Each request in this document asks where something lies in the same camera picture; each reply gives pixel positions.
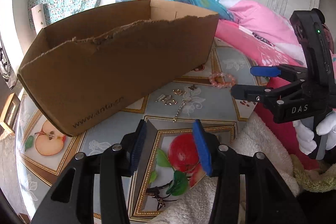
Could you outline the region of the brown cardboard box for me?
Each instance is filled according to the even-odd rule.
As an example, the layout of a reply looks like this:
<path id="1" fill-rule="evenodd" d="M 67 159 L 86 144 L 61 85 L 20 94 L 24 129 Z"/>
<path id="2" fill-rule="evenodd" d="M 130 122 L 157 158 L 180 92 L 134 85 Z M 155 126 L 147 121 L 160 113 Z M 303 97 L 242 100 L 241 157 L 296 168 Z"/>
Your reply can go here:
<path id="1" fill-rule="evenodd" d="M 43 28 L 18 79 L 60 132 L 76 136 L 204 64 L 218 21 L 174 1 L 96 7 Z"/>

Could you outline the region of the gold earring pair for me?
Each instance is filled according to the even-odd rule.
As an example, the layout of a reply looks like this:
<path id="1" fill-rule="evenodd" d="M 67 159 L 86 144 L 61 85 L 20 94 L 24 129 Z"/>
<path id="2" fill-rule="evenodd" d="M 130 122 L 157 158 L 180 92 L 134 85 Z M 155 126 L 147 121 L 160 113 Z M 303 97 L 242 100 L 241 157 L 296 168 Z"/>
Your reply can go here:
<path id="1" fill-rule="evenodd" d="M 164 96 L 161 101 L 165 104 L 165 105 L 176 105 L 178 102 L 172 98 L 172 96 Z"/>

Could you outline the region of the small wooden stool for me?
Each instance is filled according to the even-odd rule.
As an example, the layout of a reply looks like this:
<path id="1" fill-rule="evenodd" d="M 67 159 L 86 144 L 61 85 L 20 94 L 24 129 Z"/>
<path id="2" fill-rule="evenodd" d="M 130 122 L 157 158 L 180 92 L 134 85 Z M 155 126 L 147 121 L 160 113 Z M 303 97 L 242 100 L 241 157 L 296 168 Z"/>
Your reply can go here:
<path id="1" fill-rule="evenodd" d="M 5 106 L 1 113 L 1 127 L 9 135 L 15 135 L 14 124 L 18 114 L 20 99 L 15 93 L 11 93 L 6 100 Z"/>

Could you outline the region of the rolled pink mat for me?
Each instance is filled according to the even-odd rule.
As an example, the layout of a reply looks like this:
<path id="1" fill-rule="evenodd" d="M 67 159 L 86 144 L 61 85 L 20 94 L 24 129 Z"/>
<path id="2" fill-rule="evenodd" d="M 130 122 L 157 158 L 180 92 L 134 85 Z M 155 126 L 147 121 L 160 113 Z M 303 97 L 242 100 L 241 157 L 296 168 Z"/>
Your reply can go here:
<path id="1" fill-rule="evenodd" d="M 49 21 L 47 20 L 44 4 L 40 3 L 31 8 L 31 13 L 33 17 L 33 24 L 35 28 L 35 32 L 38 35 L 39 32 L 49 25 Z"/>

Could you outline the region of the white fluffy blanket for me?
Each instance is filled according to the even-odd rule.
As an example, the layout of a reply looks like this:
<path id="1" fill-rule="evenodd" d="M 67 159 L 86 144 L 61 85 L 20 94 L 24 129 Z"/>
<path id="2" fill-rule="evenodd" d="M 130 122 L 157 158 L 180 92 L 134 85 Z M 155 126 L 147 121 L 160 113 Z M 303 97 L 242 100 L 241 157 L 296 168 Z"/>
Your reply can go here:
<path id="1" fill-rule="evenodd" d="M 207 177 L 151 223 L 303 223 L 284 146 L 253 113 L 231 146 L 193 124 Z"/>

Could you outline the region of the fruit pattern table cloth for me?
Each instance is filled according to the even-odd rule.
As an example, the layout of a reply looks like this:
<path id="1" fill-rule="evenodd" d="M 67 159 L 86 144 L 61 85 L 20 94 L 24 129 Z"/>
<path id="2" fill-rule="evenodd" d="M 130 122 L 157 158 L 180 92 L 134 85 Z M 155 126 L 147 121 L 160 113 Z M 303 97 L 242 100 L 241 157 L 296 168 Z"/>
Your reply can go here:
<path id="1" fill-rule="evenodd" d="M 30 97 L 24 95 L 17 117 L 16 159 L 19 187 L 29 217 L 34 216 L 51 185 L 77 152 L 88 156 L 102 153 L 114 143 L 120 142 L 125 134 L 133 132 L 141 119 L 149 121 L 154 129 L 147 135 L 149 145 L 143 149 L 145 160 L 139 165 L 139 170 L 134 176 L 122 180 L 130 221 L 146 223 L 159 213 L 157 200 L 141 193 L 146 178 L 149 179 L 149 186 L 160 188 L 165 204 L 171 205 L 174 198 L 166 195 L 166 185 L 173 178 L 174 171 L 157 166 L 156 153 L 167 152 L 176 136 L 190 132 L 195 119 L 201 120 L 205 128 L 226 144 L 234 141 L 246 123 L 235 120 L 182 118 L 182 112 L 174 123 L 173 118 L 185 93 L 183 85 L 179 83 L 173 86 L 174 82 L 134 102 L 81 135 L 73 138 L 60 135 L 58 140 L 39 137 L 38 134 L 47 120 Z M 210 85 L 209 76 L 198 83 L 189 83 L 187 87 L 196 88 L 202 84 Z M 172 96 L 178 103 L 165 105 L 161 101 L 164 96 Z"/>

